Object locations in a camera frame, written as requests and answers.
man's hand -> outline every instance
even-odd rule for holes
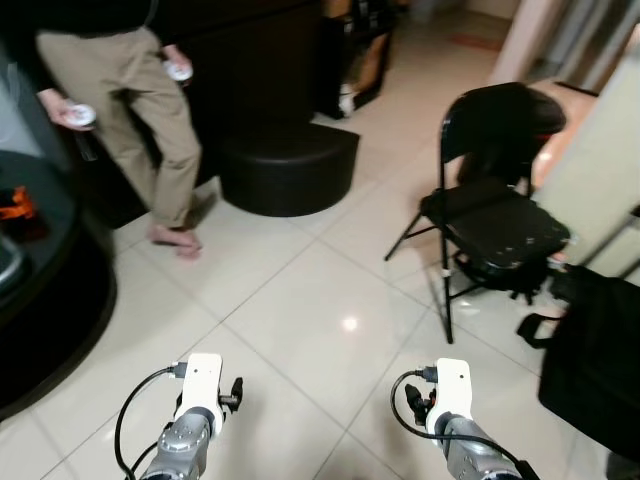
[[[192,70],[193,65],[191,64],[191,60],[184,53],[182,53],[177,45],[167,45],[162,48],[162,52],[167,57],[167,60],[176,64],[179,68],[185,70]]]
[[[49,88],[38,92],[38,98],[47,111],[49,118],[56,125],[61,125],[65,128],[76,130],[78,132],[91,130],[90,127],[77,127],[67,121],[68,116],[71,114],[70,106],[68,100],[60,95],[60,92],[57,90]]]

black folding chair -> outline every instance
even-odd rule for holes
[[[531,167],[545,133],[536,128],[539,102],[537,92],[519,83],[472,90],[455,101],[442,125],[439,187],[422,199],[415,218],[385,257],[388,261],[408,238],[440,231],[449,343],[453,299],[486,287],[513,290],[512,298],[523,293],[531,301],[547,274],[547,257],[569,241],[568,229],[529,198]],[[463,155],[475,173],[447,189],[446,165]],[[521,179],[526,195],[514,188]],[[433,225],[412,232],[422,216]],[[447,240],[459,249],[454,261],[474,283],[453,295]]]

round black stool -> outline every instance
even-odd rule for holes
[[[360,136],[314,124],[247,127],[222,142],[224,198],[248,212],[295,217],[325,210],[351,188]]]

black table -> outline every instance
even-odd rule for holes
[[[0,352],[10,365],[0,421],[73,371],[105,330],[116,298],[110,259],[83,225],[68,178],[42,158],[0,151],[0,188],[17,186],[27,188],[38,221],[4,228],[27,254],[29,270],[0,293]],[[36,230],[28,239],[25,232]]]

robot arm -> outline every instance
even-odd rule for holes
[[[242,379],[236,379],[231,395],[219,394],[222,357],[193,354],[174,368],[184,378],[174,421],[162,432],[157,453],[141,480],[198,480],[207,466],[207,450],[222,432],[226,406],[231,413],[242,402]]]
[[[415,416],[418,431],[402,420],[395,408],[395,393],[402,379],[415,375],[437,388],[424,400],[419,390],[406,385],[407,402]],[[392,409],[409,431],[431,439],[442,449],[447,469],[457,480],[539,480],[527,462],[519,461],[497,445],[471,417],[471,375],[462,360],[441,358],[435,367],[408,372],[398,379],[392,391]]]

